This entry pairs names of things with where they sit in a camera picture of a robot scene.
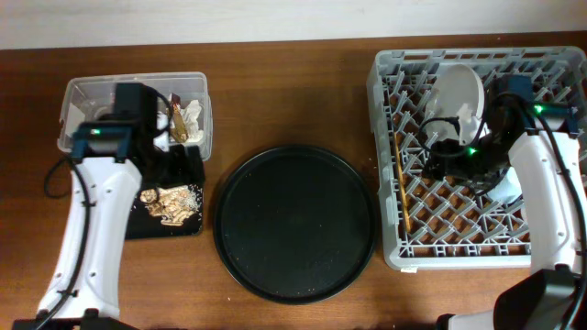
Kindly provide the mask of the gold foil wrapper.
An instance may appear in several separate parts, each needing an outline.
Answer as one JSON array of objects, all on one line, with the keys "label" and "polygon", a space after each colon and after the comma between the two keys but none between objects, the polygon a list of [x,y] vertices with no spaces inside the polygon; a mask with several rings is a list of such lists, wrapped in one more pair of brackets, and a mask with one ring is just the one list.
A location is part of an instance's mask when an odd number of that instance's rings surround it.
[{"label": "gold foil wrapper", "polygon": [[184,143],[188,139],[187,129],[181,114],[181,98],[175,93],[170,94],[172,105],[172,127],[171,136],[175,142]]}]

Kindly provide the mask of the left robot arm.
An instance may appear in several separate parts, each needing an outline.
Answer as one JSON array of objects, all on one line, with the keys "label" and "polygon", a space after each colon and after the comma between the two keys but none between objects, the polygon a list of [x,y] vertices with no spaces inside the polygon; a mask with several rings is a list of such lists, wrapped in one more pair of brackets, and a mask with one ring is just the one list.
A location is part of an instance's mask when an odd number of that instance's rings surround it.
[{"label": "left robot arm", "polygon": [[72,198],[58,263],[38,308],[39,325],[93,310],[116,318],[126,238],[188,235],[200,228],[203,162],[197,146],[167,143],[137,121],[86,122],[63,162]]}]

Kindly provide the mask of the grey round plate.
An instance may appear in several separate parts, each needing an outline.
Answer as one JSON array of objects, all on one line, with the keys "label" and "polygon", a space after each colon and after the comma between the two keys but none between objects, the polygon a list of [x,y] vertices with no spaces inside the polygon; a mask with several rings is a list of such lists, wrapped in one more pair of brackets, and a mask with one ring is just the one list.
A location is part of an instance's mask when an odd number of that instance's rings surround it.
[{"label": "grey round plate", "polygon": [[481,126],[485,91],[480,76],[469,66],[456,64],[440,74],[426,103],[425,119],[448,118],[455,122],[434,121],[424,127],[428,138],[470,144]]}]

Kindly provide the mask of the wooden chopstick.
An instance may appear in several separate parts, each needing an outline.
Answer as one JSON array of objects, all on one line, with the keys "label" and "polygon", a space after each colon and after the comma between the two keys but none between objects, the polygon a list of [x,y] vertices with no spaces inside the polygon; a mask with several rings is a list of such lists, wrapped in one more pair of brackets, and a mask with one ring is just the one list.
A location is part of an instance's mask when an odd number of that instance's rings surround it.
[{"label": "wooden chopstick", "polygon": [[404,228],[405,228],[405,233],[410,234],[412,226],[411,226],[410,216],[409,216],[408,208],[407,208],[406,193],[405,193],[405,189],[404,189],[404,174],[403,174],[403,169],[401,166],[401,153],[400,153],[400,149],[399,149],[398,137],[396,134],[394,134],[394,136],[393,136],[393,143],[394,143],[393,146],[394,146],[395,157],[396,157],[396,166],[397,166],[398,181],[399,181],[399,188],[400,188],[400,195],[401,195],[402,213],[404,216]]},{"label": "wooden chopstick", "polygon": [[393,146],[394,146],[395,157],[396,157],[396,165],[397,165],[398,181],[399,181],[399,186],[400,186],[402,207],[403,207],[403,210],[405,211],[406,206],[407,206],[407,201],[406,201],[406,195],[405,195],[405,189],[404,189],[404,176],[403,176],[403,169],[402,169],[402,164],[401,164],[401,154],[400,154],[400,149],[399,149],[398,136],[396,133],[393,134]]}]

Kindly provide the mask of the white tissue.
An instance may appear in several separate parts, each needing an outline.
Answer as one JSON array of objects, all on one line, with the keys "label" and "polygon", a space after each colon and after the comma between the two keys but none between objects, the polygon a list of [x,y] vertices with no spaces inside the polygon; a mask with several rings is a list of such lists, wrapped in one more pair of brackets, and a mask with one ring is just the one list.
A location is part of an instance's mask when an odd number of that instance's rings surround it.
[{"label": "white tissue", "polygon": [[194,99],[186,107],[181,106],[181,114],[187,129],[188,139],[184,143],[175,142],[171,134],[162,133],[153,139],[154,145],[168,151],[170,145],[197,146],[201,152],[208,149],[208,134],[204,126],[204,108]]}]

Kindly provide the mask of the food scraps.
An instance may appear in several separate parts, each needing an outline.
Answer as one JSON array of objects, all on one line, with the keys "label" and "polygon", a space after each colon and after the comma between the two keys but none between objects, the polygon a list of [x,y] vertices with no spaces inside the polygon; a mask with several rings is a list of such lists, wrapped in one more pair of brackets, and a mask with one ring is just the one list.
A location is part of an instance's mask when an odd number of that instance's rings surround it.
[{"label": "food scraps", "polygon": [[202,190],[193,185],[145,190],[138,197],[149,215],[159,217],[163,226],[182,226],[193,215],[201,214]]}]

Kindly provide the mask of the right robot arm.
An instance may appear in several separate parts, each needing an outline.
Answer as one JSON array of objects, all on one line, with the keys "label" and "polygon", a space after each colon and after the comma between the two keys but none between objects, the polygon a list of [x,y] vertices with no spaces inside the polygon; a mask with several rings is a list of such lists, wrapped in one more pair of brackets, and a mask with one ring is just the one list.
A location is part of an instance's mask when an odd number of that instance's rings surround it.
[{"label": "right robot arm", "polygon": [[578,329],[586,304],[586,196],[577,122],[568,107],[507,97],[483,111],[489,134],[469,145],[439,141],[425,177],[493,184],[516,172],[531,239],[531,274],[491,311],[444,314],[439,329]]}]

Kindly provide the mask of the blue cup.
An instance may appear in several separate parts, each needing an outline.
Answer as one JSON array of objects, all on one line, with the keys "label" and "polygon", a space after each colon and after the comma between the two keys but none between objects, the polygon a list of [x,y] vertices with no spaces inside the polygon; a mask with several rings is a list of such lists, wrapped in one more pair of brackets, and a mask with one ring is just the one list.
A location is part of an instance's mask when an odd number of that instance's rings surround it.
[{"label": "blue cup", "polygon": [[516,171],[510,167],[505,176],[486,196],[501,204],[511,204],[522,196],[522,189]]}]

